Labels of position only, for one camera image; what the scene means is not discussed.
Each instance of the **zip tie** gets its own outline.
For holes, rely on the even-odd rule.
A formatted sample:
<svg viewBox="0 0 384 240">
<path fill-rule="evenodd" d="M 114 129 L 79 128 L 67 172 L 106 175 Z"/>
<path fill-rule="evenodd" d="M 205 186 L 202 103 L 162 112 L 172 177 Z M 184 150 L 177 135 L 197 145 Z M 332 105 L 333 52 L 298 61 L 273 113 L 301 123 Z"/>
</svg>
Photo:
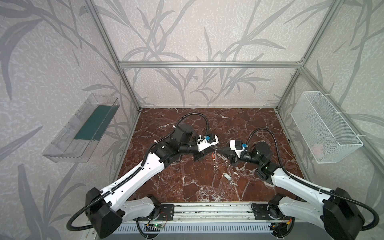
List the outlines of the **zip tie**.
<svg viewBox="0 0 384 240">
<path fill-rule="evenodd" d="M 321 189 L 324 189 L 325 187 L 319 187 L 319 193 L 322 194 L 322 192 L 320 192 Z"/>
</svg>

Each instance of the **aluminum frame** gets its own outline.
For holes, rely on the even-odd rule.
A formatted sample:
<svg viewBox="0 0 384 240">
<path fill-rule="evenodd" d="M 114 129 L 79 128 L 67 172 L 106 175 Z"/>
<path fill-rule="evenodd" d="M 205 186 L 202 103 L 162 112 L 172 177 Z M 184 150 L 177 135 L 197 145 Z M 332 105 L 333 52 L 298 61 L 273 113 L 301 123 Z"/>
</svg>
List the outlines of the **aluminum frame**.
<svg viewBox="0 0 384 240">
<path fill-rule="evenodd" d="M 291 134 L 289 133 L 288 128 L 285 125 L 284 121 L 282 120 L 279 111 L 277 111 L 275 109 L 275 113 L 276 113 L 277 119 L 280 122 L 281 127 L 283 128 L 285 137 L 289 140 L 288 143 L 289 143 L 289 145 L 290 145 L 290 147 L 292 149 L 292 152 L 293 152 L 293 154 L 295 156 L 296 162 L 299 165 L 299 168 L 300 168 L 300 170 L 301 170 L 301 172 L 303 174 L 304 179 L 307 180 L 307 181 L 313 182 L 310 174 L 308 173 L 307 168 L 305 167 L 304 160 L 301 158 L 301 155 L 299 154 L 299 151 L 297 150 L 296 146 L 294 145 L 294 143 L 291 140 L 293 138 L 292 138 Z"/>
<path fill-rule="evenodd" d="M 121 61 L 121 68 L 298 68 L 300 62 Z"/>
<path fill-rule="evenodd" d="M 304 67 L 304 65 L 307 63 L 307 61 L 309 60 L 309 58 L 313 54 L 316 46 L 318 45 L 318 43 L 322 39 L 324 33 L 326 32 L 328 27 L 333 22 L 333 19 L 336 17 L 337 13 L 339 12 L 343 2 L 344 2 L 344 0 L 333 0 L 333 2 L 331 3 L 327 13 L 325 14 L 324 20 L 320 24 L 320 26 L 319 26 L 315 36 L 312 38 L 311 43 L 309 44 L 307 50 L 304 53 L 303 58 L 301 59 L 300 67 L 298 67 L 296 69 L 296 72 L 293 75 L 293 77 L 291 78 L 290 83 L 288 83 L 288 86 L 287 86 L 286 90 L 284 91 L 284 93 L 281 96 L 279 102 L 277 103 L 277 110 L 279 110 L 281 108 L 282 103 L 286 100 L 286 98 L 288 97 L 288 95 L 291 92 L 292 88 L 296 84 L 296 81 L 297 81 L 297 79 L 298 79 L 298 77 L 300 75 L 299 69 Z"/>
<path fill-rule="evenodd" d="M 93 22 L 96 25 L 96 28 L 97 28 L 97 30 L 98 30 L 98 32 L 99 32 L 99 34 L 100 34 L 104 44 L 105 44 L 105 47 L 108 50 L 109 55 L 112 58 L 112 62 L 115 65 L 115 68 L 116 68 L 116 70 L 118 72 L 118 75 L 122 79 L 125 88 L 127 89 L 130 97 L 132 98 L 132 101 L 135 104 L 136 109 L 140 110 L 141 108 L 140 108 L 139 102 L 137 101 L 137 99 L 135 97 L 135 94 L 133 93 L 132 88 L 129 85 L 127 77 L 125 76 L 124 72 L 122 71 L 122 69 L 119 66 L 119 60 L 118 60 L 118 58 L 116 56 L 115 51 L 113 50 L 113 47 L 111 45 L 111 41 L 109 40 L 107 32 L 105 31 L 104 26 L 103 26 L 103 24 L 101 22 L 101 18 L 100 18 L 99 13 L 98 13 L 98 11 L 96 9 L 96 6 L 94 5 L 92 0 L 84 0 L 84 3 L 85 3 L 85 7 L 86 7 L 88 13 L 90 14 Z"/>
<path fill-rule="evenodd" d="M 364 136 L 364 133 L 360 130 L 359 127 L 352 121 L 352 119 L 344 112 L 342 107 L 328 94 L 326 89 L 319 84 L 316 78 L 304 67 L 299 69 L 299 73 L 308 81 L 308 83 L 316 90 L 322 92 L 329 102 L 336 108 L 337 111 L 341 112 L 340 115 L 352 128 L 352 130 L 360 135 L 360 140 L 363 142 L 361 149 L 364 151 L 365 155 L 370 159 L 375 167 L 377 167 L 381 173 L 384 175 L 384 159 L 381 156 L 380 152 L 376 149 L 374 144 Z"/>
<path fill-rule="evenodd" d="M 311 43 L 308 46 L 308 49 L 305 51 L 303 58 L 301 59 L 302 64 L 301 67 L 304 67 L 308 62 L 309 58 L 313 54 L 316 49 L 318 43 L 322 39 L 324 33 L 327 31 L 334 18 L 337 16 L 341 6 L 343 5 L 344 0 L 333 0 L 330 7 L 328 8 L 327 13 L 325 14 L 324 20 L 321 23 L 319 29 L 317 30 L 315 36 L 313 37 Z"/>
<path fill-rule="evenodd" d="M 126 154 L 127 151 L 128 151 L 129 144 L 131 143 L 133 134 L 135 133 L 135 127 L 136 127 L 136 125 L 137 125 L 137 122 L 139 121 L 140 114 L 141 114 L 141 109 L 139 110 L 139 113 L 137 114 L 137 116 L 136 116 L 136 118 L 135 118 L 135 121 L 134 121 L 134 123 L 133 123 L 133 126 L 134 126 L 134 127 L 131 129 L 131 132 L 129 133 L 129 136 L 128 136 L 127 141 L 126 141 L 126 143 L 125 143 L 125 146 L 124 146 L 124 152 L 123 152 L 123 154 L 121 154 L 121 156 L 120 156 L 119 163 L 118 163 L 118 167 L 116 168 L 116 171 L 115 171 L 115 173 L 114 173 L 114 175 L 113 175 L 113 181 L 112 181 L 112 182 L 116 181 L 116 180 L 118 179 L 118 177 L 119 177 L 119 172 L 120 172 L 121 166 L 122 166 L 122 164 L 123 164 L 123 162 L 124 162 L 125 154 Z"/>
</svg>

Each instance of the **white wire basket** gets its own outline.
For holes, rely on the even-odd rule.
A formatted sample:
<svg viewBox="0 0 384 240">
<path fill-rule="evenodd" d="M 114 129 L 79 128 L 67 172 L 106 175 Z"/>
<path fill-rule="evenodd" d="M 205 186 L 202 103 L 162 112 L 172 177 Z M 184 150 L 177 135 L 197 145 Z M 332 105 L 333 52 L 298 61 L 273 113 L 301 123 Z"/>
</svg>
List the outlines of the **white wire basket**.
<svg viewBox="0 0 384 240">
<path fill-rule="evenodd" d="M 319 91 L 303 92 L 291 116 L 317 163 L 339 162 L 363 145 Z"/>
</svg>

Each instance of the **small white object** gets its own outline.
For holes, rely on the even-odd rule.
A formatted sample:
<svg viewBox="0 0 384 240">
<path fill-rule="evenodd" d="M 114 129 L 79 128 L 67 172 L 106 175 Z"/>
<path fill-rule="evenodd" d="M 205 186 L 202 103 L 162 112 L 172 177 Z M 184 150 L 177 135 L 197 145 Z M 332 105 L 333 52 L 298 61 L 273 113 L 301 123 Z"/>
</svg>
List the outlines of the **small white object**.
<svg viewBox="0 0 384 240">
<path fill-rule="evenodd" d="M 231 176 L 229 176 L 227 173 L 224 173 L 223 175 L 224 175 L 224 177 L 225 177 L 226 179 L 228 179 L 228 181 L 232 181 Z"/>
</svg>

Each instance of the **cable tube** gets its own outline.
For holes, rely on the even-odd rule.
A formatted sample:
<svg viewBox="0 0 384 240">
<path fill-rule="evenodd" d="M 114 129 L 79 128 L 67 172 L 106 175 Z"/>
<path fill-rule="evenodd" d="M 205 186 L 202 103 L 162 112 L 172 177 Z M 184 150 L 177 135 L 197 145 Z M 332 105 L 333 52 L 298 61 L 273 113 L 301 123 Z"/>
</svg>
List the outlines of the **cable tube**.
<svg viewBox="0 0 384 240">
<path fill-rule="evenodd" d="M 326 190 L 324 190 L 324 189 L 320 189 L 319 187 L 316 187 L 316 186 L 314 186 L 314 185 L 312 185 L 312 184 L 309 184 L 309 183 L 307 183 L 307 182 L 304 182 L 304 181 L 302 181 L 301 179 L 295 177 L 294 175 L 291 175 L 291 174 L 285 169 L 284 164 L 283 164 L 283 161 L 281 160 L 280 152 L 279 152 L 279 146 L 277 145 L 276 137 L 275 137 L 275 135 L 273 134 L 273 132 L 272 132 L 271 130 L 269 130 L 268 128 L 266 128 L 266 127 L 260 127 L 260 128 L 257 128 L 256 130 L 254 130 L 254 131 L 251 133 L 251 135 L 249 136 L 249 138 L 248 138 L 248 140 L 247 140 L 247 144 L 248 144 L 249 141 L 251 140 L 252 136 L 253 136 L 257 131 L 259 131 L 259 130 L 266 130 L 267 132 L 269 132 L 269 134 L 272 135 L 272 137 L 273 137 L 273 141 L 275 142 L 276 152 L 277 152 L 277 158 L 278 158 L 278 160 L 279 160 L 280 167 L 281 167 L 281 169 L 284 171 L 284 173 L 285 173 L 286 175 L 290 176 L 290 178 L 292 178 L 293 180 L 295 180 L 295 181 L 297 181 L 297 182 L 299 182 L 299 183 L 301 183 L 301 184 L 303 184 L 303 185 L 305 185 L 305 186 L 307 186 L 307 187 L 312 188 L 313 190 L 320 191 L 321 193 L 325 193 L 325 194 L 328 194 L 328 195 L 330 195 L 330 196 L 338 197 L 338 198 L 340 198 L 340 199 L 343 199 L 343 200 L 345 200 L 345 201 L 351 202 L 351 203 L 353 203 L 353 204 L 356 204 L 356 205 L 358 205 L 358 206 L 360 206 L 360 207 L 363 207 L 363 208 L 367 209 L 368 211 L 370 211 L 370 212 L 372 213 L 372 215 L 373 215 L 373 220 L 372 220 L 372 222 L 369 223 L 368 225 L 363 226 L 363 227 L 361 228 L 361 231 L 366 231 L 366 230 L 372 229 L 372 228 L 376 227 L 377 224 L 379 224 L 379 215 L 378 215 L 377 212 L 376 212 L 373 208 L 371 208 L 370 206 L 368 206 L 368 205 L 366 205 L 366 204 L 364 204 L 364 203 L 362 203 L 362 202 L 356 201 L 356 200 L 354 200 L 354 199 L 350 199 L 350 198 L 341 196 L 341 195 L 336 194 L 336 193 L 334 193 L 334 192 L 329 192 L 329 191 L 326 191 Z"/>
<path fill-rule="evenodd" d="M 191 115 L 199 115 L 199 116 L 201 116 L 201 117 L 204 118 L 205 123 L 206 123 L 206 125 L 207 125 L 207 128 L 206 128 L 206 130 L 205 130 L 205 134 L 204 134 L 204 135 L 206 136 L 206 135 L 208 134 L 208 130 L 209 130 L 209 122 L 208 122 L 207 117 L 206 117 L 204 114 L 202 114 L 202 113 L 197 113 L 197 112 L 188 113 L 188 114 L 182 116 L 182 117 L 176 122 L 176 125 L 175 125 L 175 126 L 178 126 L 178 125 L 181 123 L 181 121 L 183 121 L 185 118 L 187 118 L 187 117 L 189 117 L 189 116 L 191 116 Z M 165 140 L 165 139 L 167 139 L 167 138 L 169 138 L 169 137 L 173 134 L 174 131 L 175 131 L 175 130 L 173 129 L 173 131 L 172 131 L 171 133 L 169 133 L 169 134 L 166 135 L 165 137 L 161 138 L 161 139 L 158 141 L 158 143 L 161 142 L 161 141 L 163 141 L 163 140 Z M 143 167 L 144 167 L 144 165 L 145 165 L 145 163 L 146 163 L 146 161 L 147 161 L 147 157 L 148 157 L 149 153 L 151 152 L 151 149 L 152 149 L 155 145 L 156 145 L 156 143 L 153 143 L 153 144 L 148 148 L 148 150 L 147 150 L 147 152 L 146 152 L 146 154 L 145 154 L 145 156 L 144 156 L 144 160 L 141 162 L 141 167 L 137 168 L 136 171 L 134 171 L 128 178 L 124 179 L 124 181 L 122 181 L 122 182 L 120 182 L 119 184 L 117 184 L 116 186 L 114 186 L 114 187 L 111 189 L 111 192 L 108 191 L 108 192 L 106 192 L 106 193 L 100 195 L 100 196 L 97 197 L 96 199 L 92 200 L 92 201 L 91 201 L 89 204 L 87 204 L 85 207 L 83 207 L 82 209 L 80 209 L 79 211 L 77 211 L 77 213 L 75 213 L 75 214 L 68 220 L 67 225 L 66 225 L 67 229 L 68 229 L 69 231 L 82 231 L 82 230 L 86 230 L 86 229 L 93 228 L 92 225 L 86 225 L 86 226 L 79 226 L 79 227 L 76 227 L 76 226 L 73 226 L 72 223 L 73 223 L 73 221 L 74 221 L 78 216 L 80 216 L 80 215 L 81 215 L 83 212 L 85 212 L 88 208 L 94 206 L 96 203 L 98 203 L 99 201 L 101 201 L 102 199 L 104 199 L 106 196 L 108 196 L 109 194 L 111 194 L 112 192 L 114 192 L 116 189 L 118 189 L 119 187 L 121 187 L 121 186 L 123 186 L 125 183 L 127 183 L 129 180 L 131 180 L 134 176 L 136 176 L 136 174 L 137 174 L 138 172 L 140 172 L 140 170 L 143 169 Z"/>
</svg>

